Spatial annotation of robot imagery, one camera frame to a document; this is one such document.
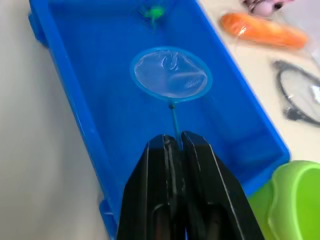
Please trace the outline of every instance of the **table surface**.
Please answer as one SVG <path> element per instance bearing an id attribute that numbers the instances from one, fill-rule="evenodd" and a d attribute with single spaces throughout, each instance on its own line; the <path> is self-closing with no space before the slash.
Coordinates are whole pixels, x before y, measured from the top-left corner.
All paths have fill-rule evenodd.
<path id="1" fill-rule="evenodd" d="M 319 161 L 320 128 L 289 121 L 270 67 L 286 59 L 320 76 L 303 52 L 240 42 L 217 25 L 238 0 L 200 0 L 293 160 Z M 28 22 L 28 0 L 0 0 L 0 239 L 105 240 L 100 188 L 47 49 Z"/>

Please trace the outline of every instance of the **blue plastic tray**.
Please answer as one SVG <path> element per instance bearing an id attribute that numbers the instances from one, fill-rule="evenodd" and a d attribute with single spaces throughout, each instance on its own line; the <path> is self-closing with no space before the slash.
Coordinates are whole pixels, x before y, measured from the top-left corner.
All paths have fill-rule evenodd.
<path id="1" fill-rule="evenodd" d="M 48 46 L 101 184 L 113 238 L 125 184 L 148 140 L 175 135 L 171 112 L 139 89 L 130 63 L 158 46 L 200 57 L 209 92 L 178 105 L 181 130 L 202 135 L 249 195 L 290 154 L 195 0 L 177 0 L 153 29 L 135 0 L 31 0 L 36 38 Z"/>

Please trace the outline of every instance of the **pink toy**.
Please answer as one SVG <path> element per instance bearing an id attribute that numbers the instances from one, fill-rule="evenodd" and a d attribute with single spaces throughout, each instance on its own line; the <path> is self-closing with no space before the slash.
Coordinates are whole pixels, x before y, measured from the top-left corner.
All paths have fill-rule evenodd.
<path id="1" fill-rule="evenodd" d="M 283 7 L 284 4 L 294 0 L 245 0 L 243 3 L 253 14 L 268 17 Z"/>

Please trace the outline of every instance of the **blue rim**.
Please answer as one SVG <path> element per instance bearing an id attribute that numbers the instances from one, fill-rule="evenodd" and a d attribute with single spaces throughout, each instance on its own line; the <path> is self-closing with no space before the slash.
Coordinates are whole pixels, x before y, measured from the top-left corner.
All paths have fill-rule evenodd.
<path id="1" fill-rule="evenodd" d="M 168 96 L 162 96 L 158 93 L 155 93 L 151 90 L 149 90 L 148 88 L 146 88 L 145 86 L 143 86 L 136 78 L 136 74 L 135 74 L 135 66 L 136 66 L 136 63 L 145 55 L 147 54 L 150 54 L 152 52 L 155 52 L 155 51 L 159 51 L 159 50 L 169 50 L 169 51 L 175 51 L 175 52 L 178 52 L 178 53 L 182 53 L 188 57 L 190 57 L 191 59 L 195 59 L 203 68 L 203 70 L 205 71 L 206 75 L 207 75 L 207 84 L 206 86 L 204 87 L 204 89 L 200 92 L 198 92 L 197 94 L 195 95 L 192 95 L 192 96 L 187 96 L 187 97 L 181 97 L 181 98 L 172 98 L 172 97 L 168 97 Z M 138 55 L 136 55 L 133 60 L 131 61 L 131 64 L 130 64 L 130 74 L 131 74 L 131 77 L 134 81 L 134 83 L 144 92 L 146 92 L 147 94 L 149 94 L 150 96 L 153 96 L 157 99 L 161 99 L 163 101 L 166 101 L 168 103 L 171 103 L 171 104 L 177 104 L 177 103 L 180 103 L 180 102 L 186 102 L 186 101 L 191 101 L 191 100 L 195 100 L 197 98 L 200 98 L 202 97 L 203 95 L 205 95 L 210 89 L 211 89 L 211 86 L 212 86 L 212 82 L 213 82 L 213 77 L 212 77 L 212 74 L 211 74 L 211 71 L 209 69 L 209 67 L 207 66 L 207 64 L 202 61 L 199 57 L 197 57 L 196 55 L 192 54 L 191 52 L 188 52 L 186 50 L 183 50 L 181 48 L 177 48 L 177 47 L 171 47 L 171 46 L 161 46 L 161 47 L 153 47 L 153 48 L 149 48 L 147 50 L 144 50 L 142 52 L 140 52 Z"/>

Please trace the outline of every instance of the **green plastic bowl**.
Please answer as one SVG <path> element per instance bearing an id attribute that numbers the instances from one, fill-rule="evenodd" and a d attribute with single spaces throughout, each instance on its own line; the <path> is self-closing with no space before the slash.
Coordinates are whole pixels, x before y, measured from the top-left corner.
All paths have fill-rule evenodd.
<path id="1" fill-rule="evenodd" d="M 279 167 L 249 203 L 266 240 L 320 239 L 320 164 Z"/>

